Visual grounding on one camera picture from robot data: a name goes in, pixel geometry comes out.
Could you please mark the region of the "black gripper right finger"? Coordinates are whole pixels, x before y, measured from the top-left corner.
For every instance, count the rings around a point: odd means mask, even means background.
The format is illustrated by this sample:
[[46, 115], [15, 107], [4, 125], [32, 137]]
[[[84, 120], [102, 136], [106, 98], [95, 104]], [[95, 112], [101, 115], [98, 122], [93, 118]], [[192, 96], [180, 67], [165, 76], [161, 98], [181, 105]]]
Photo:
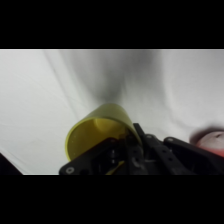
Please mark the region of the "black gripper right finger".
[[174, 137], [163, 141], [146, 134], [138, 123], [134, 128], [143, 145], [149, 174], [224, 175], [224, 158]]

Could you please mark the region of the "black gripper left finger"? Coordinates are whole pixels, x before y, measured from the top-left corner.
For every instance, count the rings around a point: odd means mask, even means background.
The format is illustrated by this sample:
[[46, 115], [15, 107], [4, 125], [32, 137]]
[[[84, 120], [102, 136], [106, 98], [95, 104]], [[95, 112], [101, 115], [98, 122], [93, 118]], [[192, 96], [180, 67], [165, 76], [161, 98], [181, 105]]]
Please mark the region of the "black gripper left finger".
[[131, 135], [107, 138], [59, 170], [60, 175], [147, 175], [143, 151]]

